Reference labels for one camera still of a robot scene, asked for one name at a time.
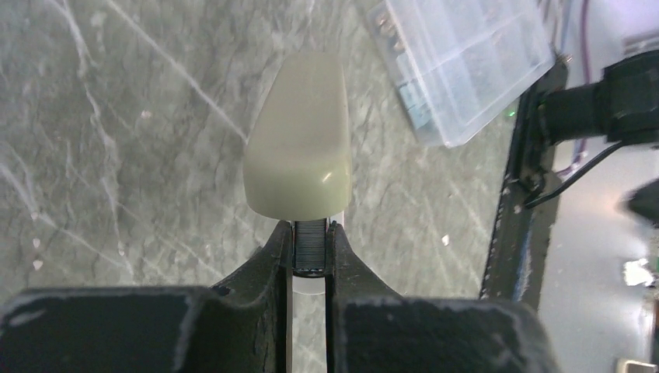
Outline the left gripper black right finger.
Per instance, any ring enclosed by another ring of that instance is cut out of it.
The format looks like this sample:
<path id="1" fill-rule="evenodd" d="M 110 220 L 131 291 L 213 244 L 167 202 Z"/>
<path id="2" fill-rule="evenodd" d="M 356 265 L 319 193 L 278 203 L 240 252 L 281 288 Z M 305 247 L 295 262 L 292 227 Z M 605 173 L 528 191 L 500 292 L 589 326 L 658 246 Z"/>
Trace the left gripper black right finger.
<path id="1" fill-rule="evenodd" d="M 326 342 L 331 372 L 556 372 L 536 314 L 519 302 L 405 297 L 326 233 Z"/>

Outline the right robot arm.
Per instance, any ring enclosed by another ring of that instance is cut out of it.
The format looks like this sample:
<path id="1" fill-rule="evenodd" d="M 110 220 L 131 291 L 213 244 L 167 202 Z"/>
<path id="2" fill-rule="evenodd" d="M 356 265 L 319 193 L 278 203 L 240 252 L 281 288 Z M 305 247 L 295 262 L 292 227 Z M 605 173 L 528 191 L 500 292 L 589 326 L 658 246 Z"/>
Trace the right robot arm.
<path id="1" fill-rule="evenodd" d="M 599 82 L 551 92 L 539 123 L 551 145 L 601 136 L 628 145 L 657 142 L 658 52 L 608 66 Z"/>

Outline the pale green white stapler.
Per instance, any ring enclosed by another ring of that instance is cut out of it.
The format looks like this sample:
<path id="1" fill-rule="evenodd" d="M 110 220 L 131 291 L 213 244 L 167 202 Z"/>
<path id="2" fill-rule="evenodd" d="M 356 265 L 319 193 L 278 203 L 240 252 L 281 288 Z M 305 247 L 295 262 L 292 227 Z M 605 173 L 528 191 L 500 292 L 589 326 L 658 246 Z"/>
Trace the pale green white stapler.
<path id="1" fill-rule="evenodd" d="M 249 134 L 246 202 L 293 233 L 292 289 L 325 291 L 325 234 L 342 224 L 352 196 L 347 90 L 340 58 L 301 52 L 284 59 Z"/>

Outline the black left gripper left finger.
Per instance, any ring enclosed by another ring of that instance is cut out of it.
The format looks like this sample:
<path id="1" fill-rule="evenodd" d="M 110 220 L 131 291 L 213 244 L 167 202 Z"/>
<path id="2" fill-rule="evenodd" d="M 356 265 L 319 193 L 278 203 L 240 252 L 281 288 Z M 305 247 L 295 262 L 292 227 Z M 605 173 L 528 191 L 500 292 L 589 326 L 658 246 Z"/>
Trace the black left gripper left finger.
<path id="1" fill-rule="evenodd" d="M 210 286 L 37 288 L 1 307 L 3 372 L 289 372 L 292 227 Z"/>

